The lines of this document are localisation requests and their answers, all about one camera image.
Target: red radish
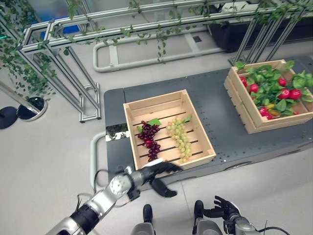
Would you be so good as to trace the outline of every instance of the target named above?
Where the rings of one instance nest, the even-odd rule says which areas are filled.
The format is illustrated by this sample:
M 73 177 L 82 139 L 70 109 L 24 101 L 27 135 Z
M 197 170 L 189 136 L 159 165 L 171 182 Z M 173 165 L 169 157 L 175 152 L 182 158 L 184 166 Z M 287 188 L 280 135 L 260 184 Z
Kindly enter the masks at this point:
M 290 92 L 284 88 L 280 90 L 282 93 L 278 96 L 279 99 L 288 99 Z
M 250 86 L 250 93 L 251 93 L 251 92 L 257 93 L 258 90 L 259 90 L 259 87 L 258 87 L 257 84 L 255 84 L 255 83 L 251 84 L 251 86 Z
M 240 80 L 242 81 L 242 82 L 245 82 L 246 81 L 246 77 L 244 77 L 244 76 L 239 76 L 240 77 Z
M 267 113 L 265 116 L 266 116 L 266 118 L 267 118 L 268 120 L 273 119 L 272 115 L 271 115 L 271 114 L 269 114 L 269 113 Z
M 290 90 L 289 99 L 299 99 L 301 97 L 302 93 L 298 89 L 292 89 Z
M 262 107 L 260 110 L 259 110 L 261 116 L 266 116 L 268 114 L 268 110 L 266 109 L 266 107 Z
M 286 86 L 287 81 L 286 81 L 285 79 L 283 79 L 282 77 L 280 77 L 280 78 L 278 79 L 278 84 L 279 84 L 280 86 L 284 87 L 284 86 Z

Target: grape leaf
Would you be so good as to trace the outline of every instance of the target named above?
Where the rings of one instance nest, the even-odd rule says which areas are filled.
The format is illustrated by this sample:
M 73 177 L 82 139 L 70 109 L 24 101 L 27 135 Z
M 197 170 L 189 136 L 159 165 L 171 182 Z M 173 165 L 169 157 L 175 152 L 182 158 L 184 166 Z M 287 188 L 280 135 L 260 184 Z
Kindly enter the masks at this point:
M 160 126 L 161 125 L 161 122 L 157 119 L 157 118 L 154 118 L 150 121 L 147 122 L 149 125 L 153 126 L 153 125 L 158 125 Z
M 182 121 L 182 123 L 190 121 L 191 118 L 192 118 L 192 115 L 185 117 L 184 120 Z
M 139 131 L 139 133 L 142 133 L 142 126 L 137 126 L 137 130 Z

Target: gray table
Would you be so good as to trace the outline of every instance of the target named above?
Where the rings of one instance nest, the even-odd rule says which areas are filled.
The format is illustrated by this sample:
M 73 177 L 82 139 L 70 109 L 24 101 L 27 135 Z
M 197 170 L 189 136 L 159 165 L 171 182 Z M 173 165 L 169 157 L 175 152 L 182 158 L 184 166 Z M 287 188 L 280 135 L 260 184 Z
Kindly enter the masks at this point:
M 313 72 L 310 57 L 290 58 L 294 71 Z M 217 156 L 204 165 L 163 177 L 166 183 L 199 177 L 245 164 L 264 161 L 312 147 L 313 121 L 248 135 L 224 88 L 229 69 L 206 72 L 105 92 L 106 127 L 126 123 L 123 103 L 187 89 Z M 108 168 L 134 167 L 129 138 L 107 142 Z

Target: wooden crate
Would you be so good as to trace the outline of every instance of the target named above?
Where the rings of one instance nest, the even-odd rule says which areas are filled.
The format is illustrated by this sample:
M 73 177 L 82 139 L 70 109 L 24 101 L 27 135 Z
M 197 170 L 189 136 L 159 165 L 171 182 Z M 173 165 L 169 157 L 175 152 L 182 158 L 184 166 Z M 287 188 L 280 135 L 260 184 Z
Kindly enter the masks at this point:
M 183 169 L 189 169 L 210 162 L 215 156 L 215 151 L 201 124 L 197 112 L 190 100 L 187 90 L 155 96 L 148 99 L 124 104 L 127 127 L 130 131 L 134 164 L 136 170 L 148 163 L 148 150 L 144 147 L 137 126 L 141 121 L 150 121 L 158 118 L 161 122 L 160 131 L 154 140 L 161 145 L 158 158 L 180 165 Z M 185 163 L 179 162 L 180 151 L 175 148 L 176 141 L 166 131 L 166 125 L 174 118 L 184 119 L 192 115 L 189 122 L 185 123 L 187 136 L 191 142 L 192 156 Z
M 250 67 L 258 68 L 262 65 L 272 65 L 273 69 L 278 69 L 282 71 L 285 69 L 285 64 L 286 62 L 284 60 L 268 61 L 268 62 L 246 65 L 246 69 Z M 242 104 L 244 105 L 244 108 L 247 111 L 250 118 L 252 119 L 255 128 L 257 128 L 258 130 L 271 130 L 271 129 L 276 129 L 276 128 L 280 128 L 283 126 L 301 124 L 312 119 L 313 104 L 310 102 L 300 101 L 298 104 L 295 104 L 292 107 L 294 111 L 297 111 L 299 113 L 298 115 L 267 120 L 266 117 L 261 116 L 261 114 L 259 113 L 259 110 L 254 104 L 245 86 L 241 82 L 240 77 L 237 72 L 238 72 L 238 69 L 236 67 L 231 67 L 227 78 L 233 85 L 234 90 L 239 96 L 240 102 L 242 102 Z M 247 74 L 243 73 L 242 71 L 239 71 L 239 74 L 242 76 L 247 76 Z M 282 73 L 282 76 L 287 81 L 291 81 L 294 74 L 295 74 L 294 71 L 290 69 L 287 72 Z
M 240 117 L 241 121 L 243 122 L 245 129 L 248 132 L 248 134 L 273 130 L 273 129 L 282 128 L 282 127 L 286 127 L 286 126 L 302 124 L 302 123 L 305 123 L 311 119 L 311 118 L 309 118 L 309 119 L 300 118 L 297 121 L 295 121 L 295 120 L 288 121 L 288 119 L 287 119 L 288 117 L 282 117 L 282 118 L 277 118 L 277 120 L 282 119 L 282 121 L 280 123 L 273 122 L 274 120 L 272 119 L 272 120 L 267 120 L 269 123 L 272 122 L 272 125 L 256 127 L 252 117 L 250 116 L 249 112 L 247 111 L 246 106 L 244 105 L 242 99 L 240 98 L 238 91 L 236 90 L 235 86 L 232 84 L 229 77 L 227 77 L 227 79 L 225 80 L 224 86 L 225 86 L 227 93 L 228 93 L 229 97 L 231 98 L 231 101 L 233 102 L 233 104 L 234 104 L 234 106 L 235 106 L 235 108 L 239 114 L 239 117 Z

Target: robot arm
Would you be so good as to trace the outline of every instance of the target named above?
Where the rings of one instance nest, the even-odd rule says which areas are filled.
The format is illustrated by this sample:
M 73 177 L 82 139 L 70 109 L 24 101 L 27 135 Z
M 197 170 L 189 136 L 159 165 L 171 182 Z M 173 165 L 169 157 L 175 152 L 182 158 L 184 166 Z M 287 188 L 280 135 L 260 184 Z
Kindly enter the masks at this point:
M 98 191 L 90 200 L 84 203 L 70 217 L 63 219 L 46 235 L 86 235 L 102 220 L 114 207 L 117 200 L 128 195 L 131 201 L 140 196 L 138 186 L 149 182 L 152 188 L 161 196 L 176 196 L 160 180 L 156 179 L 157 174 L 181 170 L 179 166 L 172 163 L 158 163 L 147 166 L 130 174 L 115 176 L 109 185 Z

